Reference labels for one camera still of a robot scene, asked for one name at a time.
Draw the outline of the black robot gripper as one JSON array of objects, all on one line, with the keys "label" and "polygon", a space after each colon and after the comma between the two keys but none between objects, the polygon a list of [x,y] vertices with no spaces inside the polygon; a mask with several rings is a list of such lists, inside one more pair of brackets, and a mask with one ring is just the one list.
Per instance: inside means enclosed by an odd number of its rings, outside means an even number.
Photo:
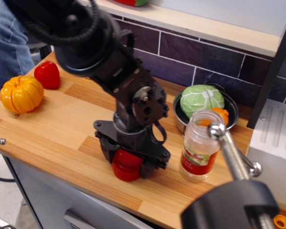
[{"label": "black robot gripper", "polygon": [[152,139],[152,127],[144,128],[135,121],[130,126],[117,114],[112,121],[96,120],[95,136],[107,161],[112,163],[115,153],[123,149],[141,159],[141,178],[147,179],[155,168],[165,169],[170,159],[169,151]]}]

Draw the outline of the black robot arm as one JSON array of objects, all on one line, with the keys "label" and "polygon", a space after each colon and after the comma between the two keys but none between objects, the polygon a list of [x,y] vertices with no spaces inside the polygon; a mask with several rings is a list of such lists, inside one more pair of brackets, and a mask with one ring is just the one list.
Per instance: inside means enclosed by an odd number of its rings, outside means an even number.
[{"label": "black robot arm", "polygon": [[65,71],[94,80],[115,98],[113,120],[94,122],[105,158],[113,162],[122,150],[140,158],[142,178],[166,168],[170,153],[153,134],[153,127],[165,133],[159,120],[168,115],[166,93],[133,55],[133,33],[121,30],[94,1],[87,6],[77,0],[6,4],[34,37],[54,46]]}]

